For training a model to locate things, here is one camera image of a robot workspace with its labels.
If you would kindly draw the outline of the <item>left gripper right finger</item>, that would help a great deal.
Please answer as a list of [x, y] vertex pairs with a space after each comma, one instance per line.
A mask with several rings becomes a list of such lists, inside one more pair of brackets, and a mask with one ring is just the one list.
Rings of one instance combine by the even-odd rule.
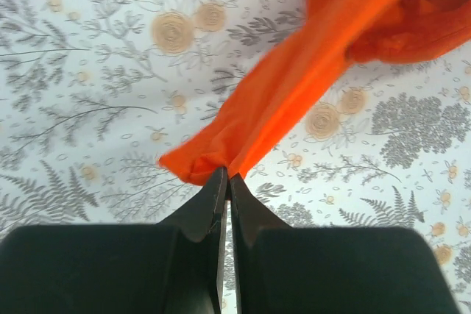
[[230, 180], [240, 313], [457, 313], [433, 252], [403, 227], [296, 228]]

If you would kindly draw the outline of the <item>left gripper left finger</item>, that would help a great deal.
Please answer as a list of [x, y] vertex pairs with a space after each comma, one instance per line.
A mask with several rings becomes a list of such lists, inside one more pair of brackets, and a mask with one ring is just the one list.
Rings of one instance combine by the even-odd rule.
[[220, 313], [227, 171], [156, 224], [32, 225], [1, 242], [3, 313]]

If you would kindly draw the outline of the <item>orange t shirt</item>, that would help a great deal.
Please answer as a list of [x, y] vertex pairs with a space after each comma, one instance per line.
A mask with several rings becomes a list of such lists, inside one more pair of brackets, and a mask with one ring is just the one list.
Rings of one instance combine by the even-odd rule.
[[217, 116], [160, 157], [203, 185], [225, 167], [246, 174], [353, 64], [433, 60], [470, 39], [470, 0], [306, 0], [303, 26], [238, 84]]

